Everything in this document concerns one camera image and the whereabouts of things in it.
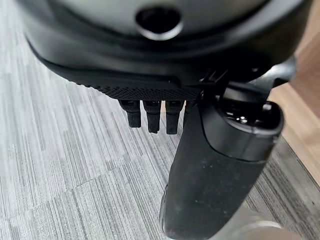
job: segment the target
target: striped carpet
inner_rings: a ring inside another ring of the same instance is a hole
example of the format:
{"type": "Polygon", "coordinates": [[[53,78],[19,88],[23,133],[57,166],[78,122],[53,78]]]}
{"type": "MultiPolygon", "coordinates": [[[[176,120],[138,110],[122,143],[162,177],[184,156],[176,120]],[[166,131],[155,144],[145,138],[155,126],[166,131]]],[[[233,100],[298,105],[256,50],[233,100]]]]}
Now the striped carpet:
{"type": "MultiPolygon", "coordinates": [[[[117,101],[28,49],[0,1],[0,240],[161,240],[158,211],[182,133],[129,129],[117,101]]],[[[320,188],[282,139],[246,206],[320,237],[320,188]]]]}

